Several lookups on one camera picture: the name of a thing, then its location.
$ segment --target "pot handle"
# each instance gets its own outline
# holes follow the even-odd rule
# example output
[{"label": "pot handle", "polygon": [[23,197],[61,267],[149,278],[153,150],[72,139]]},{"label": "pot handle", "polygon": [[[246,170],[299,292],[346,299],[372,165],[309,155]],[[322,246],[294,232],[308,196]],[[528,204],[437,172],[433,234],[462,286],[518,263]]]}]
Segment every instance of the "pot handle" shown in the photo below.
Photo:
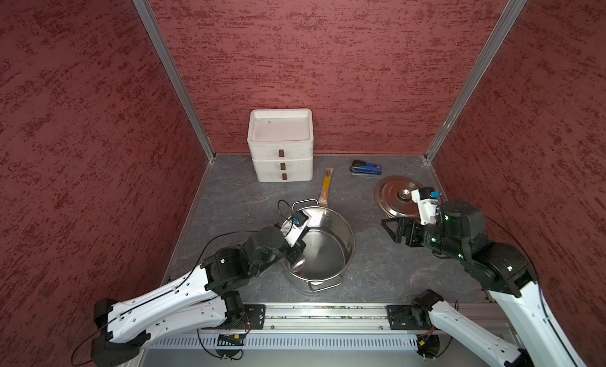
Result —
[{"label": "pot handle", "polygon": [[294,206],[297,204],[301,204],[304,202],[316,202],[316,206],[319,206],[320,204],[318,204],[318,201],[315,198],[308,198],[307,200],[301,200],[300,202],[296,202],[293,204],[293,207],[291,208],[292,212],[294,213]]},{"label": "pot handle", "polygon": [[338,287],[338,286],[342,285],[343,284],[343,276],[339,275],[339,280],[340,281],[337,284],[329,285],[328,287],[323,287],[323,288],[320,288],[320,289],[314,289],[313,286],[312,286],[312,283],[310,281],[307,282],[307,286],[309,287],[309,289],[310,289],[311,292],[320,292],[320,291],[323,291],[323,290],[328,289],[328,288],[334,288],[334,287]]}]

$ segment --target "black cable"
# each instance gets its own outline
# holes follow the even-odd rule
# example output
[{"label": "black cable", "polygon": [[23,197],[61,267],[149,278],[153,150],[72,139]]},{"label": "black cable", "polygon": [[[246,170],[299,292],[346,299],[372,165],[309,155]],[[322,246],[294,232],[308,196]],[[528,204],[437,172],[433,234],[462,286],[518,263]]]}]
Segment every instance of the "black cable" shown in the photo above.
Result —
[{"label": "black cable", "polygon": [[115,320],[117,317],[112,318],[108,323],[106,323],[105,325],[101,326],[99,329],[97,329],[97,331],[95,331],[93,334],[89,335],[88,337],[86,337],[78,346],[76,346],[76,348],[74,349],[74,351],[72,352],[72,358],[71,358],[71,362],[72,362],[72,367],[79,367],[79,366],[84,366],[85,364],[88,364],[90,362],[93,362],[93,360],[87,360],[84,363],[78,363],[78,364],[74,364],[74,355],[76,355],[76,351],[78,351],[78,349],[80,347],[82,347],[82,345],[88,341],[89,339],[91,339],[92,337],[95,337],[95,335],[97,333],[99,333],[104,327],[106,327],[107,325],[110,325],[112,323],[113,320]]},{"label": "black cable", "polygon": [[292,207],[290,206],[289,202],[287,202],[286,200],[284,200],[284,199],[282,199],[282,198],[281,198],[280,200],[278,200],[278,201],[277,201],[277,211],[278,211],[278,213],[280,213],[280,216],[281,216],[283,219],[288,220],[290,216],[288,216],[288,217],[284,216],[284,214],[282,214],[282,211],[280,210],[280,203],[281,203],[281,202],[285,202],[285,203],[286,203],[286,205],[288,205],[288,208],[290,209],[290,215],[291,215],[291,216],[293,215],[293,210],[292,210]]},{"label": "black cable", "polygon": [[[185,278],[185,279],[184,279],[184,280],[183,280],[183,281],[182,281],[180,284],[178,284],[176,287],[174,287],[174,288],[173,288],[173,289],[171,289],[170,291],[166,291],[166,292],[164,292],[163,294],[160,294],[160,295],[157,295],[157,296],[155,296],[155,297],[152,297],[152,298],[151,298],[151,299],[149,299],[148,301],[142,302],[142,303],[140,303],[139,305],[136,305],[136,306],[134,306],[134,307],[132,307],[132,308],[129,308],[129,309],[125,310],[124,312],[120,313],[118,317],[121,317],[121,316],[123,316],[125,313],[130,312],[130,311],[132,311],[132,310],[135,310],[135,309],[139,308],[140,306],[145,305],[145,304],[147,304],[147,303],[149,303],[149,302],[152,302],[152,301],[154,301],[154,300],[156,300],[156,299],[158,299],[158,298],[160,298],[160,297],[162,297],[162,296],[164,296],[164,295],[166,295],[166,294],[169,294],[169,293],[173,292],[175,289],[178,289],[179,287],[181,287],[181,286],[182,286],[182,285],[183,285],[183,284],[184,284],[184,283],[187,281],[187,279],[189,279],[189,278],[190,278],[190,276],[192,276],[193,270],[194,270],[194,269],[197,267],[198,263],[200,262],[200,259],[202,258],[202,255],[204,254],[204,251],[206,251],[206,248],[208,247],[208,245],[210,245],[210,243],[212,243],[214,240],[216,240],[216,239],[217,239],[217,238],[219,238],[219,237],[223,237],[223,236],[225,236],[225,235],[230,235],[230,234],[236,234],[236,233],[257,233],[257,231],[256,231],[256,230],[236,230],[236,231],[232,231],[232,232],[229,232],[229,233],[223,233],[223,234],[217,235],[216,237],[212,238],[210,241],[208,241],[208,243],[206,244],[206,246],[204,246],[204,248],[202,249],[202,252],[201,252],[201,253],[200,253],[200,255],[198,256],[198,260],[196,261],[196,264],[193,266],[193,268],[192,268],[192,270],[190,271],[190,273],[187,275],[187,277],[186,277],[186,278]],[[100,331],[101,331],[101,330],[102,330],[104,327],[106,327],[107,325],[110,325],[110,323],[111,323],[113,320],[115,320],[116,318],[117,318],[117,317],[112,318],[112,319],[111,319],[111,320],[110,320],[108,323],[106,323],[104,326],[101,326],[101,327],[100,327],[100,328],[99,328],[99,329],[98,329],[96,332],[94,332],[92,335],[90,335],[89,337],[87,337],[87,338],[86,338],[84,341],[82,341],[82,343],[80,343],[80,344],[79,344],[79,345],[78,345],[78,346],[77,346],[77,347],[74,349],[74,351],[72,352],[72,367],[79,367],[79,366],[83,366],[83,365],[85,365],[85,364],[87,364],[87,363],[93,362],[93,360],[91,359],[91,360],[89,360],[89,361],[87,361],[87,362],[84,362],[84,363],[80,363],[80,364],[74,364],[74,363],[73,363],[73,357],[74,357],[74,355],[76,354],[76,351],[77,351],[77,350],[78,350],[80,347],[82,347],[82,345],[83,345],[83,344],[84,344],[86,341],[88,341],[89,339],[91,339],[92,337],[94,337],[94,336],[95,336],[95,334],[99,333],[99,332],[100,332]]]},{"label": "black cable", "polygon": [[202,249],[202,252],[198,256],[198,260],[196,261],[196,264],[194,264],[194,266],[193,266],[192,270],[190,271],[190,273],[187,275],[187,277],[182,282],[180,282],[180,284],[178,284],[176,287],[174,287],[170,291],[166,291],[166,292],[164,292],[161,295],[152,297],[148,301],[142,302],[139,305],[135,305],[134,307],[125,310],[124,312],[120,313],[119,317],[123,316],[125,313],[128,313],[128,312],[130,312],[132,310],[135,310],[135,309],[139,308],[142,305],[145,305],[145,304],[147,304],[149,302],[153,302],[154,300],[156,300],[156,299],[158,299],[158,298],[160,298],[160,297],[162,297],[164,295],[167,295],[167,294],[175,291],[179,287],[181,287],[190,278],[190,276],[192,276],[194,269],[197,267],[198,263],[200,262],[200,259],[202,258],[202,255],[204,254],[204,251],[206,250],[206,248],[208,247],[208,245],[210,245],[211,242],[213,242],[214,240],[216,240],[219,237],[223,237],[224,235],[230,235],[230,234],[236,234],[236,233],[257,233],[257,230],[236,230],[236,231],[231,231],[229,233],[223,233],[223,234],[217,235],[216,237],[212,238],[210,241],[208,241],[208,243],[206,244],[206,246],[204,246],[204,248]]},{"label": "black cable", "polygon": [[[250,332],[251,328],[253,327],[253,323],[250,321],[250,318],[248,317],[248,314],[245,314],[246,318],[248,319],[248,330],[246,330],[246,333],[244,333],[244,337],[242,338],[242,340],[246,339],[246,336],[248,335],[248,333]],[[236,327],[240,326],[240,324],[244,321],[244,317],[242,317],[242,321],[240,321],[238,323],[238,325],[236,325]],[[218,356],[218,355],[214,355],[212,352],[208,351],[206,349],[206,347],[204,347],[204,344],[202,343],[202,339],[200,337],[200,329],[196,329],[196,333],[198,334],[198,341],[200,342],[200,346],[204,349],[204,351],[206,351],[206,353],[212,357],[215,358],[219,358],[219,359],[223,359],[223,357]],[[234,357],[228,357],[228,359],[230,360],[240,360],[242,359],[242,357],[244,356],[244,350],[240,349],[240,357],[239,358],[234,358]]]},{"label": "black cable", "polygon": [[220,357],[220,356],[218,356],[218,355],[214,355],[214,354],[212,354],[210,351],[208,351],[208,350],[206,349],[206,347],[204,347],[204,344],[202,343],[202,339],[200,338],[200,329],[196,329],[196,333],[198,333],[198,341],[200,341],[200,346],[201,346],[201,347],[204,349],[204,351],[206,351],[206,353],[207,353],[208,355],[210,355],[210,356],[212,356],[212,357],[215,357],[215,358],[223,359],[222,357]]},{"label": "black cable", "polygon": [[[457,300],[456,302],[454,302],[454,310],[458,311],[459,310],[459,301]],[[444,350],[442,350],[442,352],[440,352],[438,355],[434,356],[434,358],[439,358],[440,356],[442,356],[442,354],[449,348],[450,343],[453,341],[453,336],[450,336],[450,340],[449,342],[446,344],[446,347],[444,348]]]},{"label": "black cable", "polygon": [[554,325],[551,323],[551,320],[549,319],[549,315],[547,314],[547,310],[545,309],[545,303],[543,302],[543,295],[542,295],[542,291],[541,291],[541,286],[538,284],[539,283],[539,273],[537,272],[536,268],[534,267],[534,263],[532,263],[532,260],[530,259],[530,257],[528,257],[529,254],[524,249],[524,246],[522,246],[522,243],[520,243],[518,241],[518,239],[513,234],[511,234],[511,232],[509,230],[505,229],[505,227],[503,227],[500,223],[494,221],[493,219],[491,219],[489,216],[487,216],[485,214],[484,214],[484,217],[486,217],[487,219],[489,219],[490,221],[492,221],[492,223],[494,223],[497,227],[500,227],[505,233],[507,233],[511,237],[511,239],[513,239],[516,242],[516,244],[520,247],[520,249],[522,250],[522,252],[526,255],[526,260],[528,261],[528,263],[530,263],[530,265],[534,269],[534,273],[536,274],[537,287],[539,288],[539,299],[541,301],[541,307],[543,309],[543,313],[545,314],[545,318],[549,322],[549,326],[551,326],[553,332],[556,334],[557,339],[562,344],[562,347],[564,348],[564,350],[566,350],[566,354],[568,354],[568,356],[570,357],[570,360],[572,361],[572,363],[575,365],[575,367],[578,367],[578,364],[576,364],[576,361],[574,360],[574,358],[572,358],[572,354],[570,354],[570,351],[568,351],[568,348],[564,344],[564,341],[562,341],[562,339],[560,338],[560,335],[556,331],[556,328],[554,327]]},{"label": "black cable", "polygon": [[[284,214],[282,214],[282,211],[280,210],[280,203],[281,203],[281,202],[285,202],[285,203],[286,203],[286,205],[288,205],[288,208],[290,208],[290,216],[288,216],[288,217],[284,217]],[[293,207],[290,205],[290,203],[289,203],[289,202],[287,202],[286,200],[284,200],[284,199],[282,199],[282,198],[281,198],[280,200],[278,200],[278,201],[277,201],[277,211],[278,211],[278,213],[280,213],[280,217],[282,217],[282,218],[283,218],[283,219],[285,219],[286,221],[289,221],[289,220],[290,220],[290,229],[288,229],[288,231],[286,232],[286,234],[289,234],[289,233],[290,233],[290,231],[293,229],[293,225],[294,225],[294,220],[293,220],[293,216],[294,216]]]}]

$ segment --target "black mounting plate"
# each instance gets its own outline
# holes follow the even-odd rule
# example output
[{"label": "black mounting plate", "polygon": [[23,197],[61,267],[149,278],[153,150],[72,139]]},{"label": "black mounting plate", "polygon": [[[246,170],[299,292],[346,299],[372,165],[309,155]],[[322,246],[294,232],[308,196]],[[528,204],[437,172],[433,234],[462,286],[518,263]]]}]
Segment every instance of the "black mounting plate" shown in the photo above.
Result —
[{"label": "black mounting plate", "polygon": [[420,328],[413,324],[410,305],[387,305],[387,317],[391,330],[429,330],[431,326]]},{"label": "black mounting plate", "polygon": [[263,304],[244,304],[246,316],[244,316],[244,329],[263,329],[265,323],[265,305]]}]

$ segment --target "pot rim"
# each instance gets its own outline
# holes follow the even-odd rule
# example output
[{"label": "pot rim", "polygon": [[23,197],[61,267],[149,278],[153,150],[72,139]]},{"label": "pot rim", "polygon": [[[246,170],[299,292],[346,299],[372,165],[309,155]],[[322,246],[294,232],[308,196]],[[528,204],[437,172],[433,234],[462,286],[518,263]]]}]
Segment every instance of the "pot rim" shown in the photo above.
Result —
[{"label": "pot rim", "polygon": [[[347,225],[347,228],[349,228],[349,231],[350,231],[350,232],[351,232],[351,234],[352,234],[352,257],[351,257],[351,258],[349,258],[349,260],[348,260],[348,261],[345,263],[345,265],[343,266],[343,268],[342,268],[341,270],[339,270],[339,272],[337,272],[335,275],[332,275],[332,276],[329,276],[329,277],[325,277],[325,278],[323,278],[323,279],[307,279],[307,278],[304,278],[304,277],[301,277],[301,276],[299,276],[299,275],[295,274],[295,273],[293,272],[293,270],[291,270],[291,268],[290,268],[290,266],[288,265],[288,262],[286,261],[286,259],[284,259],[284,258],[283,258],[283,259],[280,261],[280,262],[282,263],[282,266],[284,267],[284,269],[285,269],[285,270],[286,270],[286,271],[287,271],[289,274],[291,274],[292,276],[294,276],[295,278],[300,279],[300,280],[303,280],[303,281],[307,281],[307,282],[310,282],[310,283],[322,283],[322,282],[324,282],[324,281],[334,279],[334,278],[336,278],[337,276],[341,275],[343,272],[345,272],[345,270],[347,269],[347,267],[349,267],[350,263],[352,263],[353,255],[354,255],[354,253],[355,253],[355,251],[356,251],[356,236],[355,236],[355,234],[353,233],[352,227],[351,227],[351,225],[349,225],[349,223],[347,222],[347,220],[345,220],[345,219],[343,218],[343,216],[341,216],[339,213],[337,213],[336,211],[333,211],[333,210],[332,210],[332,209],[330,209],[330,208],[326,208],[326,207],[324,207],[324,206],[319,206],[319,205],[311,205],[311,206],[305,206],[305,207],[303,207],[303,208],[299,208],[299,209],[298,209],[298,211],[300,211],[300,210],[306,210],[306,209],[309,209],[309,208],[320,208],[320,209],[322,209],[322,210],[331,211],[332,213],[334,213],[334,214],[338,215],[338,216],[339,216],[339,217],[340,217],[340,218],[341,218],[343,221],[345,221],[345,224]],[[282,223],[282,227],[283,227],[283,226],[284,226],[284,225],[285,225],[287,222],[288,222],[288,220],[284,220],[284,222]]]}]

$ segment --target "pot lid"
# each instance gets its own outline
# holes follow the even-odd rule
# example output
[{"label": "pot lid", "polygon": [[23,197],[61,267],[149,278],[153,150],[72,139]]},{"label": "pot lid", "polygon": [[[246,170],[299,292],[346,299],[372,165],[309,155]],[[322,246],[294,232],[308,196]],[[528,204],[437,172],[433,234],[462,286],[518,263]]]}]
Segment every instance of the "pot lid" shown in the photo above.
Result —
[{"label": "pot lid", "polygon": [[389,217],[419,218],[419,208],[411,197],[412,191],[423,185],[411,178],[393,175],[382,179],[375,187],[375,201]]}]

